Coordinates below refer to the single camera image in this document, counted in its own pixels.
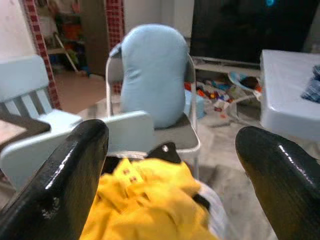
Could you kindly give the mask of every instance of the chair seat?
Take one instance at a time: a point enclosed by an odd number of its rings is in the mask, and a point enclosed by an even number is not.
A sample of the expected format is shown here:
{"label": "chair seat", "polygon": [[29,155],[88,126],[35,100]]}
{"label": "chair seat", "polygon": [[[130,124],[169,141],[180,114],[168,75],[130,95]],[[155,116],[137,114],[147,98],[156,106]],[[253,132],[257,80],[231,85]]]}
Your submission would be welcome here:
{"label": "chair seat", "polygon": [[52,132],[59,131],[60,129],[75,127],[77,124],[83,121],[78,115],[58,109],[53,109],[52,112],[48,114],[40,115],[38,120],[50,124]]}
{"label": "chair seat", "polygon": [[176,149],[186,150],[198,147],[199,139],[188,117],[183,114],[175,125],[154,130],[156,144],[174,142]]}

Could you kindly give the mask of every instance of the tiled column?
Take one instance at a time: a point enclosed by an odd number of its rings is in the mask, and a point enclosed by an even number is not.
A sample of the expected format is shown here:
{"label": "tiled column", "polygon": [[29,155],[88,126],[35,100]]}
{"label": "tiled column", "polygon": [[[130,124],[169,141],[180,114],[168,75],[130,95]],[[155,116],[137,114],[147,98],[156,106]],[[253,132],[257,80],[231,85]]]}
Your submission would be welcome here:
{"label": "tiled column", "polygon": [[[105,0],[109,49],[120,43],[125,35],[125,14],[123,0]],[[113,92],[121,92],[121,83],[113,84]]]}
{"label": "tiled column", "polygon": [[36,10],[35,1],[23,0],[23,4],[25,9],[25,14],[29,23],[29,27],[33,36],[33,41],[34,41],[37,54],[42,57],[47,74],[48,74],[48,78],[49,78],[48,92],[49,92],[51,102],[56,109],[60,109],[61,106],[59,103],[56,83],[55,83],[54,75],[52,72],[51,64],[49,61],[45,40],[40,31],[39,18]]}

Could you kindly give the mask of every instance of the blue plaid cloth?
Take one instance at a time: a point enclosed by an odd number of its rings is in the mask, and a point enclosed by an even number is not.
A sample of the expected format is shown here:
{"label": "blue plaid cloth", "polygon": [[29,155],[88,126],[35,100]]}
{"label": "blue plaid cloth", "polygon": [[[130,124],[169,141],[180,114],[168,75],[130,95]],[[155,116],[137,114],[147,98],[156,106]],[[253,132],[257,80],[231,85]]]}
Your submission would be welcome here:
{"label": "blue plaid cloth", "polygon": [[320,65],[315,65],[312,71],[314,77],[311,78],[308,87],[301,97],[320,104]]}

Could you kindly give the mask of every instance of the television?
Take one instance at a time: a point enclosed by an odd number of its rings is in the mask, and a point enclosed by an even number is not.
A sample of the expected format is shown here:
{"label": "television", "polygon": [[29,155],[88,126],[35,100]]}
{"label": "television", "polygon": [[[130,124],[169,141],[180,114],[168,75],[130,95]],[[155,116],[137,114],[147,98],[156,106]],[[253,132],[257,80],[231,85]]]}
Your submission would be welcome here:
{"label": "television", "polygon": [[190,54],[257,64],[263,49],[301,52],[319,2],[195,0]]}

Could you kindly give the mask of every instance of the yellow fabric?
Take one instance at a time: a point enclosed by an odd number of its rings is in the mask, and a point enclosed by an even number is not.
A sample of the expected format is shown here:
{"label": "yellow fabric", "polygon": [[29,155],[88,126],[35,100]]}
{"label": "yellow fabric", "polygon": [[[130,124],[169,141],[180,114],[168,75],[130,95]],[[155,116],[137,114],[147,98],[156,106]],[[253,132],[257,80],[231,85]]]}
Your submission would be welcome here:
{"label": "yellow fabric", "polygon": [[216,240],[187,165],[123,159],[100,178],[80,240]]}

